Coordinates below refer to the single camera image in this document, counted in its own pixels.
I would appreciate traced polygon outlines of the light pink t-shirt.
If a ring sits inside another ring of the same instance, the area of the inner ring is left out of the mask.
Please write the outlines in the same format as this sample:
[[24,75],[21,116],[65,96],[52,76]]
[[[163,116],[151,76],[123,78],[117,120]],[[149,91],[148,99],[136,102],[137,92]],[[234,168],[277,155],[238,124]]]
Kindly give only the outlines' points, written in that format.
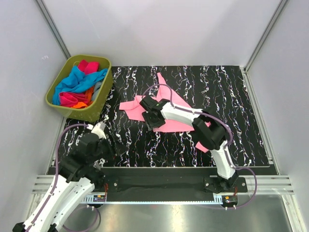
[[[158,91],[155,97],[152,97],[152,99],[160,101],[162,99],[170,100],[170,88],[166,86],[166,81],[164,77],[161,75],[160,72],[157,73],[158,77]],[[145,98],[149,91],[147,90],[146,93],[143,93],[142,95],[136,95],[134,97],[133,101],[125,101],[121,102],[119,109],[122,111],[125,111],[126,115],[129,119],[135,120],[135,121],[141,121],[145,122],[145,120],[142,117],[142,113],[145,112],[145,109],[140,105],[140,101],[142,98]],[[172,90],[172,102],[173,104],[178,104],[181,107],[189,107],[191,106],[180,96],[178,95],[174,90]],[[177,122],[175,120],[167,120],[166,123],[159,127],[150,129],[150,131],[153,132],[191,132],[194,128],[192,126],[188,126],[184,123]]]

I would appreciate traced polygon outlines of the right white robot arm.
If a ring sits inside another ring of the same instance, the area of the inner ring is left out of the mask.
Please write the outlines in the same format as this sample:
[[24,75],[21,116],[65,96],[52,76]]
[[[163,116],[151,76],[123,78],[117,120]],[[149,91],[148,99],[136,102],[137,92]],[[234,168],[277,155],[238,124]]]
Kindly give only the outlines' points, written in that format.
[[241,183],[228,149],[232,133],[225,123],[201,109],[192,109],[172,103],[169,100],[154,100],[143,97],[140,105],[145,112],[142,116],[149,129],[163,126],[168,120],[174,120],[193,127],[193,138],[211,152],[217,167],[217,177],[206,182],[208,192],[239,192]]

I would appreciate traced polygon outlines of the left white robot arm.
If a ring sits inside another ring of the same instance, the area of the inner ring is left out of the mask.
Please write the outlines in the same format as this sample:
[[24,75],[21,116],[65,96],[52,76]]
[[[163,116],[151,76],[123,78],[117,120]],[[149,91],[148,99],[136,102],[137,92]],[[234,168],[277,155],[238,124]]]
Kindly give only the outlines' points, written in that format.
[[108,182],[102,170],[94,167],[99,159],[111,161],[126,152],[111,134],[85,133],[78,145],[64,157],[41,202],[14,232],[58,232],[80,202],[93,191],[107,191]]

